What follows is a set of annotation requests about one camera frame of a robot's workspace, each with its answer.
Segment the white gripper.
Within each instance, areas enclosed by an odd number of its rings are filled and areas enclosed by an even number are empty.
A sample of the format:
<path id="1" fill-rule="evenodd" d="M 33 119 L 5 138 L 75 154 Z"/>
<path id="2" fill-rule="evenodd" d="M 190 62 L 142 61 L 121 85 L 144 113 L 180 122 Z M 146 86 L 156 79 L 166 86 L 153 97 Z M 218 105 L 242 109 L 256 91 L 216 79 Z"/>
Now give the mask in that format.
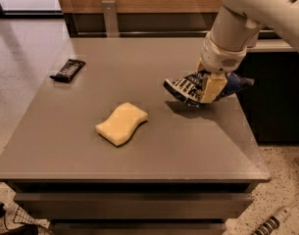
<path id="1" fill-rule="evenodd" d="M 229 51 L 219 47 L 208 32 L 204 39 L 197 71 L 207 71 L 202 78 L 201 103 L 208 104 L 215 101 L 227 84 L 223 72 L 235 71 L 246 55 L 247 49 Z"/>

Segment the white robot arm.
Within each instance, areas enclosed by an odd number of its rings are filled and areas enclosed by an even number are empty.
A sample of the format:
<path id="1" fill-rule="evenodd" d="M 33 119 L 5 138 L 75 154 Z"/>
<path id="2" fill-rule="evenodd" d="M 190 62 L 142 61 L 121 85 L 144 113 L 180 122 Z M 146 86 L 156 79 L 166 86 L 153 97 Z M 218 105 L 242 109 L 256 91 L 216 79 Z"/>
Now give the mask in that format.
<path id="1" fill-rule="evenodd" d="M 235 71 L 247 46 L 263 27 L 274 30 L 299 53 L 299 0 L 221 0 L 222 7 L 204 39 L 200 70 L 209 74 L 198 93 L 201 103 L 212 103 Z"/>

